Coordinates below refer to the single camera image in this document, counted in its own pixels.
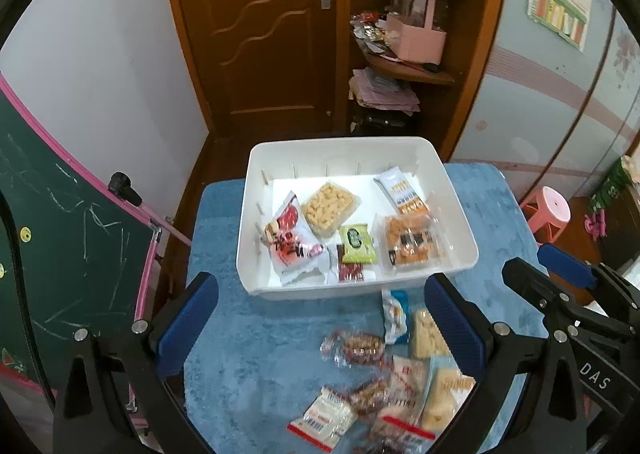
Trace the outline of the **blue white candy packet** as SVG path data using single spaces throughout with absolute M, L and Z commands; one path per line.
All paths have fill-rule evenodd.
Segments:
M 406 344 L 409 341 L 409 298 L 403 290 L 382 290 L 382 311 L 384 320 L 384 340 L 392 344 Z

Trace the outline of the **wooden corner shelf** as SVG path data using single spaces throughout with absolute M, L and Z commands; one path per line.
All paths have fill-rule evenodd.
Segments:
M 442 160 L 469 118 L 503 0 L 337 0 L 337 133 L 423 136 Z M 413 101 L 358 100 L 354 70 L 370 68 Z

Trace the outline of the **green chalkboard pink frame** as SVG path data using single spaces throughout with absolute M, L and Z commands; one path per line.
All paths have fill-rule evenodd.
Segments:
M 74 335 L 129 330 L 148 310 L 160 238 L 148 207 L 114 196 L 1 85 L 1 193 L 21 255 L 1 244 L 1 371 L 32 391 L 66 382 Z

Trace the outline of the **pink basket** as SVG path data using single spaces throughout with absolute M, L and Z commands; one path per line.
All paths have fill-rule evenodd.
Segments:
M 447 0 L 396 0 L 384 42 L 401 61 L 439 66 L 448 29 Z

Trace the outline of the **dark red jujube packet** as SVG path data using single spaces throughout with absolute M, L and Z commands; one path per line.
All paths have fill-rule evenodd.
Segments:
M 344 261 L 345 248 L 342 244 L 336 246 L 337 272 L 340 283 L 361 282 L 364 280 L 361 263 L 347 263 Z

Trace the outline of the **yellow rice cracker packet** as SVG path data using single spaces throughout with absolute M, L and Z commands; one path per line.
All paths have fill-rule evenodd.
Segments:
M 431 356 L 451 356 L 448 344 L 437 327 L 431 313 L 426 309 L 413 313 L 413 329 L 410 341 L 411 355 L 416 359 Z

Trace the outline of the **white plastic storage bin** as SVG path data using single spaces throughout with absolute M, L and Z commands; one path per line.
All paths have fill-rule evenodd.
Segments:
M 435 220 L 439 256 L 423 266 L 394 268 L 385 252 L 364 269 L 360 282 L 331 281 L 319 270 L 300 274 L 288 284 L 274 270 L 262 231 L 288 194 L 299 203 L 332 183 L 358 200 L 348 223 L 367 226 L 373 243 L 384 240 L 382 221 L 396 214 L 375 177 L 398 168 Z M 454 274 L 477 264 L 480 252 L 459 196 L 434 146 L 418 136 L 332 138 L 259 143 L 248 158 L 236 250 L 236 270 L 250 296 L 268 300 L 344 297 L 382 289 L 414 287 L 429 275 Z

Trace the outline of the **colourful wall poster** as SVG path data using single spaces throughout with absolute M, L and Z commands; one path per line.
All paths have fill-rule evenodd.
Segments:
M 527 16 L 568 44 L 584 50 L 592 0 L 528 0 Z

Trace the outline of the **brown wooden door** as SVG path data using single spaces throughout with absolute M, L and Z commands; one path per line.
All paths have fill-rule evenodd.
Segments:
M 337 0 L 169 0 L 206 128 L 222 140 L 337 134 Z

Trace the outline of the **pink plastic stool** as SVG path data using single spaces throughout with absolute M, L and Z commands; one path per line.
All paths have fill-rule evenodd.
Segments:
M 539 246 L 554 244 L 572 218 L 568 201 L 548 186 L 531 192 L 520 207 Z

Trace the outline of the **large clear cracker bag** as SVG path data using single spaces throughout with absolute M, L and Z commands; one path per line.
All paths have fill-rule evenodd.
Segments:
M 428 387 L 421 427 L 438 436 L 452 422 L 475 386 L 451 356 L 435 359 L 435 370 Z

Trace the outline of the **small white striped packet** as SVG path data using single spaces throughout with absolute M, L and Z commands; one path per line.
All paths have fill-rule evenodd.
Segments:
M 322 387 L 304 414 L 286 429 L 322 452 L 332 453 L 357 419 L 352 404 L 332 389 Z

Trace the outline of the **folded pink clothes stack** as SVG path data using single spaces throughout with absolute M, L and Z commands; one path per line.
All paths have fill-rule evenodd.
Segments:
M 397 110 L 409 116 L 420 110 L 418 96 L 408 84 L 381 75 L 370 67 L 353 70 L 348 86 L 349 99 L 362 107 Z

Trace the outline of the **nut candy clear wrapper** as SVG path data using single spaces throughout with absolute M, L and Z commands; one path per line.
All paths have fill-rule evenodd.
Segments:
M 339 366 L 380 366 L 385 358 L 384 338 L 356 330 L 336 330 L 323 339 L 320 353 L 323 359 Z

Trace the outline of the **peanut candy clear packet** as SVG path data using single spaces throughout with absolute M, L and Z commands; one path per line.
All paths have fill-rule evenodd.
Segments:
M 326 182 L 303 203 L 302 211 L 314 235 L 328 240 L 359 204 L 358 196 L 337 184 Z

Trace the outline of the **orange biscuit clear packet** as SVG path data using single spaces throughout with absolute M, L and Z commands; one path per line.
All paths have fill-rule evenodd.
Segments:
M 396 270 L 434 266 L 445 257 L 437 221 L 428 212 L 388 216 L 382 228 L 388 262 Z

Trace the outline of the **green snack packet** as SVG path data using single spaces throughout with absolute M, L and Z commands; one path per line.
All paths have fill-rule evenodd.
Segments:
M 343 262 L 373 264 L 378 261 L 373 238 L 365 223 L 341 226 L 338 231 L 343 246 Z

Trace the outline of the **orange white oats bar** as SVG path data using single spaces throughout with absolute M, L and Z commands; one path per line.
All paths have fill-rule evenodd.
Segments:
M 397 210 L 398 214 L 427 214 L 427 204 L 411 186 L 407 177 L 393 167 L 374 177 L 374 182 Z

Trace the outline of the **blue towel table cover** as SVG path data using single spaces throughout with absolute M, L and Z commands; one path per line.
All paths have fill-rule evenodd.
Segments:
M 537 246 L 506 179 L 486 164 L 450 164 L 447 174 L 470 222 L 480 258 L 451 281 L 492 322 L 541 337 L 541 314 L 503 284 L 506 262 L 535 262 Z M 347 389 L 369 377 L 367 367 L 339 366 L 320 352 L 336 330 L 378 334 L 379 294 L 269 301 L 250 296 L 236 270 L 244 184 L 206 186 L 194 226 L 188 272 L 214 274 L 217 307 L 184 364 L 186 412 L 219 453 L 308 453 L 311 445 L 288 425 L 324 387 Z

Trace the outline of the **red white snack packet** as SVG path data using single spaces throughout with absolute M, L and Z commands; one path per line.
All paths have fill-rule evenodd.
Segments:
M 330 253 L 311 231 L 293 192 L 288 193 L 276 215 L 265 225 L 262 242 L 269 249 L 273 270 L 282 285 L 307 274 L 326 275 L 330 270 Z

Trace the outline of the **pink toy on floor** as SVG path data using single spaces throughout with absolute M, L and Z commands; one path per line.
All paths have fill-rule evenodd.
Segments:
M 594 242 L 606 237 L 605 210 L 600 209 L 591 216 L 585 216 L 584 227 Z

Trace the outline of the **green bag by wall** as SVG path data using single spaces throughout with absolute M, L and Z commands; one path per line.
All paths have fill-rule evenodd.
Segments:
M 634 184 L 633 176 L 634 160 L 627 155 L 620 156 L 590 196 L 589 211 L 595 214 L 608 208 L 628 185 Z

